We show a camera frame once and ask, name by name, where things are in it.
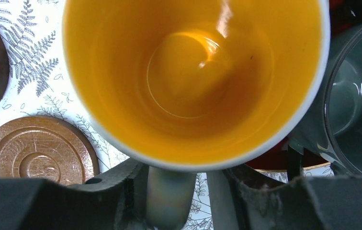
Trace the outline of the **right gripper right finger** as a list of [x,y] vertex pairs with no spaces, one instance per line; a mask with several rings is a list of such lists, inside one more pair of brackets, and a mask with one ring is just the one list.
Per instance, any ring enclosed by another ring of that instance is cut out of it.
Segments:
[[207,180],[216,230],[362,230],[362,176],[285,184],[243,164]]

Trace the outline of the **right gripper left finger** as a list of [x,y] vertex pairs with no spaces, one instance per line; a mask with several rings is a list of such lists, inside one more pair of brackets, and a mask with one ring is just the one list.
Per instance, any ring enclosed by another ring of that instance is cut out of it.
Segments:
[[147,174],[127,159],[84,184],[0,179],[0,230],[143,230]]

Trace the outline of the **floral mug orange inside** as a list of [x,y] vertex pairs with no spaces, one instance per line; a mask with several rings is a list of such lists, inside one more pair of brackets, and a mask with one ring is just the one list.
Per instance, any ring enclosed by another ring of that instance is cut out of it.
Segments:
[[314,100],[326,0],[67,0],[67,71],[90,123],[149,166],[146,221],[187,222],[197,173],[254,159]]

